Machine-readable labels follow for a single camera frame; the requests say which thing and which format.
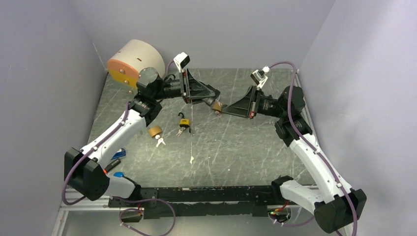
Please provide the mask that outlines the yellow padlock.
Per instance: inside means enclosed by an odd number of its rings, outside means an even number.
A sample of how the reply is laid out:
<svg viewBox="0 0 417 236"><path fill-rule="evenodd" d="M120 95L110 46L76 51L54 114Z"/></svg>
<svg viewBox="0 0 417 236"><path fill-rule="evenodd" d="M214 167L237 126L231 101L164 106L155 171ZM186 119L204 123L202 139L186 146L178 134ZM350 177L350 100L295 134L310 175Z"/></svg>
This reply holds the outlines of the yellow padlock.
<svg viewBox="0 0 417 236"><path fill-rule="evenodd" d="M187 128L187 130L189 131L189 133L191 133L191 123L190 123L190 119L185 118L185 117L184 117L184 113L182 113L182 112L179 112L179 113L178 113L178 116L180 117L180 120L179 120L179 130L180 130L182 127L185 127L185 128Z"/></svg>

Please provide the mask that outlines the black padlock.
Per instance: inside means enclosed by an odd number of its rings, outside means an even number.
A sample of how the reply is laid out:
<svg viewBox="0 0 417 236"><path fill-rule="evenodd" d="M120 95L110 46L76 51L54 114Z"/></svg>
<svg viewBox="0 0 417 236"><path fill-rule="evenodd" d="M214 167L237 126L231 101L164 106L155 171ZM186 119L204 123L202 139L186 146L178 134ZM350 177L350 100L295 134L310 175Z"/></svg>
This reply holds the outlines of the black padlock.
<svg viewBox="0 0 417 236"><path fill-rule="evenodd" d="M202 101L209 107L211 107L214 102L216 101L215 97L207 97L207 98L203 98Z"/></svg>

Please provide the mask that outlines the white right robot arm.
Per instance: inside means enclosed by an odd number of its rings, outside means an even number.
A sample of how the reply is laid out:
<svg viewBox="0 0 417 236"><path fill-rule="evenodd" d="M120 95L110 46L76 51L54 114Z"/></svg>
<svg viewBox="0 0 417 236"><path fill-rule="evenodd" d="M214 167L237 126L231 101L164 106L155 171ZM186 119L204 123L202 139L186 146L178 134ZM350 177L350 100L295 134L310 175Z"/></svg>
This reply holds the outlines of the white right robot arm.
<svg viewBox="0 0 417 236"><path fill-rule="evenodd" d="M328 234L355 236L367 196L362 189L354 189L345 181L330 163L301 114L304 107L300 87L288 86L275 99L251 86L243 98L223 105L222 113L242 118L254 118L257 114L278 118L274 124L278 137L302 161L316 189L305 187L289 176L279 177L271 184L272 201L282 204L288 200L299 205Z"/></svg>

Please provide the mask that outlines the small brass padlock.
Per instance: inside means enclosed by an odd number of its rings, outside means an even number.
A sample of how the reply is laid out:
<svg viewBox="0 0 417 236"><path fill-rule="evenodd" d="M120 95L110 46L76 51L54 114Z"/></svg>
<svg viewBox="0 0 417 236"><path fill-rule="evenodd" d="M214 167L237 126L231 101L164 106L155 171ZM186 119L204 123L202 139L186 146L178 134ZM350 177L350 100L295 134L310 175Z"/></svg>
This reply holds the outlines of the small brass padlock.
<svg viewBox="0 0 417 236"><path fill-rule="evenodd" d="M162 129L159 125L155 125L153 127L148 127L148 133L152 138L155 138L158 135L161 135Z"/></svg>

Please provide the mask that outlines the blue round cap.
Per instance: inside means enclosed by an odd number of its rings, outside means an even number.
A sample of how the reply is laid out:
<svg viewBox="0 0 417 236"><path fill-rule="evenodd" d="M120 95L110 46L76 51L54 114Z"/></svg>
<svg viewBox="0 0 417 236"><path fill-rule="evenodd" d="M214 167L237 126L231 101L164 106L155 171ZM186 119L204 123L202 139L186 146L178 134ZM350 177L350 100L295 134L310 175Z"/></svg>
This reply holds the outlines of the blue round cap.
<svg viewBox="0 0 417 236"><path fill-rule="evenodd" d="M115 172L113 174L114 177L118 177L118 178L124 178L124 173L123 172Z"/></svg>

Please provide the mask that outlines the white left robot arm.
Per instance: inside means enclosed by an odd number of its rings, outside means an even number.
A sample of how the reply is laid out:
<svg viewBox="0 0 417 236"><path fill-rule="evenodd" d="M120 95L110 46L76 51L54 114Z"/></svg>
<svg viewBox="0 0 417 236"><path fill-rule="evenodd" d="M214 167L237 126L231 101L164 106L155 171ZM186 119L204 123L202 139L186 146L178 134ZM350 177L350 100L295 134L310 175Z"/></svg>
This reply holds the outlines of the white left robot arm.
<svg viewBox="0 0 417 236"><path fill-rule="evenodd" d="M204 102L212 106L220 95L219 90L195 79L189 69L162 78L155 68L146 67L139 72L136 87L137 94L115 123L80 150L70 148L65 153L61 197L66 205L71 204L65 197L70 186L83 199L95 201L105 195L121 198L129 207L136 206L142 199L141 186L128 177L104 172L117 150L148 128L162 110L162 100L181 97L187 104Z"/></svg>

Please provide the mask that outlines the round cream drawer cabinet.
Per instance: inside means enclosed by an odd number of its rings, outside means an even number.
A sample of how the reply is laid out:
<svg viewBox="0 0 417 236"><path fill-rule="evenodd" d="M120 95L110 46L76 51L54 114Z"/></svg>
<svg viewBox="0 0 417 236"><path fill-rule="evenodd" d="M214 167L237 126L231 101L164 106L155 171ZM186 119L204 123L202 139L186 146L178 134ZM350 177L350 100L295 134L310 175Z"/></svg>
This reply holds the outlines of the round cream drawer cabinet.
<svg viewBox="0 0 417 236"><path fill-rule="evenodd" d="M162 78L166 75L166 67L161 54L150 44L131 39L107 61L107 69L112 78L133 89L137 82L144 85L150 82L140 72L151 67Z"/></svg>

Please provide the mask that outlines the orange black marker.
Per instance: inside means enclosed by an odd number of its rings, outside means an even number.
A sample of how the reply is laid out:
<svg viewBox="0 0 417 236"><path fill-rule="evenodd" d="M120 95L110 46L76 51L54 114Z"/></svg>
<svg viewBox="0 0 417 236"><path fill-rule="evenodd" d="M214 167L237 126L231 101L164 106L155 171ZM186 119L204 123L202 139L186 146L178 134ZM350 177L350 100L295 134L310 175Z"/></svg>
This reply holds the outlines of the orange black marker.
<svg viewBox="0 0 417 236"><path fill-rule="evenodd" d="M103 172L104 173L108 173L110 172L112 169L114 169L117 165L119 165L121 163L120 159L114 159L112 160L112 162L110 164L108 164L104 169Z"/></svg>

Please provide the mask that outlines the black base frame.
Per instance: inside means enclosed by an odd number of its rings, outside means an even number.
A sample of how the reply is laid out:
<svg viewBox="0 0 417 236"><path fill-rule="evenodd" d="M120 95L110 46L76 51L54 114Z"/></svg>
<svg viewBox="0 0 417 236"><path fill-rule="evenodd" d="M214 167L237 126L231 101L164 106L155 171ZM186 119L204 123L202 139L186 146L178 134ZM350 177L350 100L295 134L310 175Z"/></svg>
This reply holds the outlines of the black base frame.
<svg viewBox="0 0 417 236"><path fill-rule="evenodd" d="M275 195L270 185L218 186L218 187L144 187L141 198L144 203L127 203L110 199L110 209L139 208L144 219L188 216L250 215L267 217L278 214L291 215L295 203Z"/></svg>

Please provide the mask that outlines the large brass padlock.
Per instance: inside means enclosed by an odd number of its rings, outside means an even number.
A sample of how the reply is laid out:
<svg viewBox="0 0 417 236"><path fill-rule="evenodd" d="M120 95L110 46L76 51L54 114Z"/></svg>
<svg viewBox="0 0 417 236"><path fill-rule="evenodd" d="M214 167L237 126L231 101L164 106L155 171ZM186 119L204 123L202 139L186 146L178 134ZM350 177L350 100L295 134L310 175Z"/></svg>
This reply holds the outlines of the large brass padlock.
<svg viewBox="0 0 417 236"><path fill-rule="evenodd" d="M223 110L222 110L222 104L219 101L214 101L211 109L218 115L218 114L222 114Z"/></svg>

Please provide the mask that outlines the silver keys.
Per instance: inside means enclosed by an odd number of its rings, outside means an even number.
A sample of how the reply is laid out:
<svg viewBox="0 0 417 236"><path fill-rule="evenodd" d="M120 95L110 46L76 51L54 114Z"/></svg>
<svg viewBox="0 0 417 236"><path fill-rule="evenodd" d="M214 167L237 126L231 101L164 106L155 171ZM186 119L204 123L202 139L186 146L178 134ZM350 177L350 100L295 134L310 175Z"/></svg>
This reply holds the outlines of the silver keys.
<svg viewBox="0 0 417 236"><path fill-rule="evenodd" d="M182 133L184 133L186 130L187 130L187 128L182 127L182 128L178 131L177 136L179 137L179 136L180 136Z"/></svg>
<svg viewBox="0 0 417 236"><path fill-rule="evenodd" d="M218 119L222 120L222 113L221 112L215 111L215 114L216 114Z"/></svg>

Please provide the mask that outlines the blue usb stick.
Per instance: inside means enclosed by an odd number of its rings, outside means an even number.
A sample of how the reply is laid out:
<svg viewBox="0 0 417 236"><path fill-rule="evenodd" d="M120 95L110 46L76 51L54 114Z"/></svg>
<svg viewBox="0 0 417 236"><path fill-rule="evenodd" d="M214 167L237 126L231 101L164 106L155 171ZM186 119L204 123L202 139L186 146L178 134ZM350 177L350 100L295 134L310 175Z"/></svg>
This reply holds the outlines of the blue usb stick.
<svg viewBox="0 0 417 236"><path fill-rule="evenodd" d="M120 148L115 155L112 157L113 159L119 159L119 158L123 158L126 156L126 150L124 148Z"/></svg>

